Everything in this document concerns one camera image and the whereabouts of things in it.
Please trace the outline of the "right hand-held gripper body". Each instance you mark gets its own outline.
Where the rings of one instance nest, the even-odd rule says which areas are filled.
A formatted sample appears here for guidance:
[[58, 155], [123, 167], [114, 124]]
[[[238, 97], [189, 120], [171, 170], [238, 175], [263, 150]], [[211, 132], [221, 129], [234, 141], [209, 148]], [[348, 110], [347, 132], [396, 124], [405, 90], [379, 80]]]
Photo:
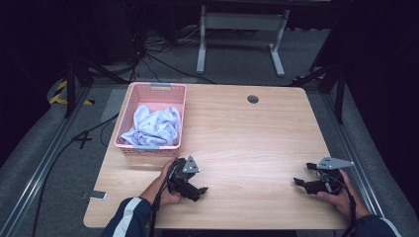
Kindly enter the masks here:
[[332, 195], [339, 195], [346, 184], [340, 173], [340, 169], [353, 167], [353, 161], [346, 161], [338, 158], [325, 156], [317, 163], [318, 170], [314, 171], [318, 181], [305, 182], [305, 190], [310, 195], [318, 192], [326, 192]]

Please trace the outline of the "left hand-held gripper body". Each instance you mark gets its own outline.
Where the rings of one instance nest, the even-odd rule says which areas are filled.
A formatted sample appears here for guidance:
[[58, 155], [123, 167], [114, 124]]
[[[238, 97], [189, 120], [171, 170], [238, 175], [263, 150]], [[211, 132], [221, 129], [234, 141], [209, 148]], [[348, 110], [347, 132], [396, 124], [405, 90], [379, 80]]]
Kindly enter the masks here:
[[197, 194], [198, 188], [191, 185], [189, 180], [199, 172], [200, 168], [192, 156], [176, 158], [168, 173], [169, 192], [175, 191], [183, 198], [190, 194]]

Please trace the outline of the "light lavender printed towel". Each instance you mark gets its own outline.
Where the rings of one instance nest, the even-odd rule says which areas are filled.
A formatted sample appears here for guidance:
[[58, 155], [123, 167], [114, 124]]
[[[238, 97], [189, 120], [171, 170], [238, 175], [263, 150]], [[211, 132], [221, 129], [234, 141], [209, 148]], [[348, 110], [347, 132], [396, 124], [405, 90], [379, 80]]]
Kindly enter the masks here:
[[141, 105], [133, 115], [133, 127], [121, 138], [134, 146], [174, 146], [179, 142], [180, 122], [180, 114], [174, 107], [152, 112]]

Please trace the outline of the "pink perforated plastic basket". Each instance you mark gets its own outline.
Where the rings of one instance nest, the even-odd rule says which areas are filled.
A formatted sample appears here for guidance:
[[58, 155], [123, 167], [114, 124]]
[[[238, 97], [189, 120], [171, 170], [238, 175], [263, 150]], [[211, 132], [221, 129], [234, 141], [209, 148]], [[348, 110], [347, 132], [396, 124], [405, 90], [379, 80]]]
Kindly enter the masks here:
[[[186, 106], [185, 84], [171, 83], [131, 83], [126, 92], [126, 100], [122, 105], [119, 124], [115, 128], [114, 144], [124, 155], [158, 155], [176, 156], [182, 140], [184, 111]], [[146, 105], [152, 112], [174, 107], [178, 110], [180, 122], [180, 138], [174, 146], [134, 146], [127, 144], [121, 135], [133, 127], [133, 115], [138, 107]]]

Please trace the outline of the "person's left hand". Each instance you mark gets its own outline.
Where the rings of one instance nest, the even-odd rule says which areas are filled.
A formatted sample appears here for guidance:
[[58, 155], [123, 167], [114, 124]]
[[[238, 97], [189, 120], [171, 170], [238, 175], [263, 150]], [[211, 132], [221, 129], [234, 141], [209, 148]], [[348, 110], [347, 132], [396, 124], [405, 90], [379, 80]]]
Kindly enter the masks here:
[[[162, 168], [160, 177], [164, 180], [166, 179], [168, 172], [171, 168], [171, 166], [173, 165], [175, 159], [172, 158], [171, 160], [169, 160]], [[176, 204], [179, 203], [182, 199], [182, 196], [173, 191], [173, 192], [169, 192], [167, 188], [164, 189], [162, 195], [161, 195], [161, 204], [162, 205], [167, 205], [167, 204]]]

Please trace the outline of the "person's right hand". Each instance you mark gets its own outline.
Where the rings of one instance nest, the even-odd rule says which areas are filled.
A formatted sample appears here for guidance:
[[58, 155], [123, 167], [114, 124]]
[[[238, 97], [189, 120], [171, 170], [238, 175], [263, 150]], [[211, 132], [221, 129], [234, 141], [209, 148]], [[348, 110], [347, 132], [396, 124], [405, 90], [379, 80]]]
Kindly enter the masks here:
[[361, 213], [359, 211], [359, 207], [357, 206], [358, 198], [357, 198], [356, 191], [355, 191], [353, 185], [351, 184], [347, 173], [342, 169], [340, 169], [340, 173], [341, 173], [341, 175], [344, 179], [346, 187], [348, 188], [349, 192], [351, 193], [351, 196], [354, 198], [354, 202], [356, 203], [355, 210], [351, 209], [350, 198], [349, 198], [348, 192], [346, 190], [342, 190], [340, 192], [340, 194], [337, 195], [337, 196], [331, 195], [331, 194], [328, 194], [328, 193], [325, 193], [325, 192], [318, 192], [317, 196], [320, 199], [334, 205], [346, 217], [350, 218], [352, 216], [352, 214], [355, 214], [356, 217], [359, 217], [359, 215]]

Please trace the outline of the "black tripod stand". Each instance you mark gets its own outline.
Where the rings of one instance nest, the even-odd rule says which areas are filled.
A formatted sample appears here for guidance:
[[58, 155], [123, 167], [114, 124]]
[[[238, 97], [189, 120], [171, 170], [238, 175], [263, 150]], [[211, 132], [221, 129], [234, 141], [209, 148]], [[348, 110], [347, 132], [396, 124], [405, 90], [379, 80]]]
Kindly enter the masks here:
[[320, 94], [329, 94], [333, 88], [336, 88], [336, 99], [334, 105], [334, 115], [337, 121], [343, 123], [343, 100], [345, 92], [345, 75], [342, 63], [332, 64], [321, 67], [303, 77], [296, 77], [290, 83], [290, 87], [300, 87], [320, 76], [323, 77], [322, 82], [318, 85], [317, 91]]
[[90, 87], [93, 84], [93, 78], [89, 68], [95, 69], [112, 81], [119, 84], [128, 84], [128, 81], [121, 78], [114, 72], [106, 69], [102, 65], [83, 58], [81, 56], [72, 56], [69, 58], [66, 68], [67, 81], [67, 106], [65, 117], [69, 118], [76, 108], [76, 81], [79, 81], [82, 87]]

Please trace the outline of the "small silver floor plate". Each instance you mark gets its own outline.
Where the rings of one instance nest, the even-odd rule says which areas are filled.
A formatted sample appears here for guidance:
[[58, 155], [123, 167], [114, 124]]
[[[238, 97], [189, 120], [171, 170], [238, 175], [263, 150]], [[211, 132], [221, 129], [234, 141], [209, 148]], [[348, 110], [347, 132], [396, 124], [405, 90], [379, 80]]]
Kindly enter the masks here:
[[107, 193], [102, 191], [83, 192], [81, 195], [82, 199], [105, 199], [106, 197]]

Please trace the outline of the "black tape floor mark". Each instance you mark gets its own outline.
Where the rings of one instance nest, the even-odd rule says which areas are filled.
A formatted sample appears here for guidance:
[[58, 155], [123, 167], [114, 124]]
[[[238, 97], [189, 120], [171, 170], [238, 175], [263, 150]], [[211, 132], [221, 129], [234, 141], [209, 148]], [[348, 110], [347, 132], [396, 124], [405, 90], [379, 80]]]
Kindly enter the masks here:
[[80, 143], [80, 145], [79, 145], [80, 149], [83, 149], [85, 144], [88, 141], [91, 141], [91, 140], [92, 140], [92, 138], [89, 136], [89, 131], [87, 131], [87, 130], [82, 131], [81, 133], [75, 135], [71, 139], [72, 142], [79, 142]]

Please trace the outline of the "yellow and black floor tape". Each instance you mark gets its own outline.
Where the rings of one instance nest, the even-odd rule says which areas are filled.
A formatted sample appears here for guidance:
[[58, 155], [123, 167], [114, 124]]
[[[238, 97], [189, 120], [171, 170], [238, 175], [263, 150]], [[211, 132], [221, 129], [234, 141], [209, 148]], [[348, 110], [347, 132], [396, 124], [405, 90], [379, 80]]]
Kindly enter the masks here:
[[[49, 99], [50, 104], [62, 104], [62, 105], [68, 104], [66, 99], [63, 99], [60, 97], [61, 93], [66, 88], [66, 86], [67, 86], [67, 80], [63, 79], [56, 87], [55, 92], [53, 93], [52, 97]], [[96, 102], [95, 100], [85, 100], [83, 105], [93, 106], [95, 105], [95, 102]]]

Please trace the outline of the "grey metal floor rail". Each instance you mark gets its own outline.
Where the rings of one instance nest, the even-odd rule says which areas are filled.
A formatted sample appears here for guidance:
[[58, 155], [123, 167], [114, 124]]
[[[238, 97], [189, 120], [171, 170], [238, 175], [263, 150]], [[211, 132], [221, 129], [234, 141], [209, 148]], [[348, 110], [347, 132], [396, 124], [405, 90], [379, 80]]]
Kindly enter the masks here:
[[321, 99], [326, 108], [327, 114], [332, 119], [332, 124], [334, 128], [337, 130], [340, 140], [343, 143], [346, 157], [351, 162], [355, 163], [355, 165], [351, 168], [353, 184], [356, 185], [359, 189], [360, 195], [362, 196], [364, 203], [366, 204], [370, 212], [376, 215], [384, 216], [382, 208], [378, 202], [376, 193], [373, 190], [373, 187], [370, 181], [368, 180], [368, 177], [360, 163], [358, 154], [355, 151], [355, 148], [347, 133], [347, 130], [344, 124], [340, 123], [336, 119], [333, 101], [327, 95], [322, 95]]
[[89, 87], [77, 89], [75, 109], [69, 118], [64, 117], [66, 107], [53, 106], [24, 136], [0, 169], [0, 237], [13, 237], [19, 228], [89, 93]]

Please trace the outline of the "white metal desk frame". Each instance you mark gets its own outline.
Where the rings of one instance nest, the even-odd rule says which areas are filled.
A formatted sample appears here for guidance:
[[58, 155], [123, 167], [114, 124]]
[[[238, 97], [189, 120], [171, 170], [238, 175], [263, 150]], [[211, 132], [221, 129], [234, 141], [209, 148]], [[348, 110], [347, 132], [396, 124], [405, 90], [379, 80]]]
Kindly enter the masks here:
[[280, 15], [242, 14], [242, 13], [213, 13], [208, 12], [205, 5], [201, 9], [199, 24], [200, 46], [196, 72], [203, 74], [206, 63], [206, 30], [245, 30], [245, 31], [270, 31], [276, 33], [276, 39], [270, 43], [268, 49], [279, 77], [285, 76], [279, 47], [289, 19], [289, 10]]

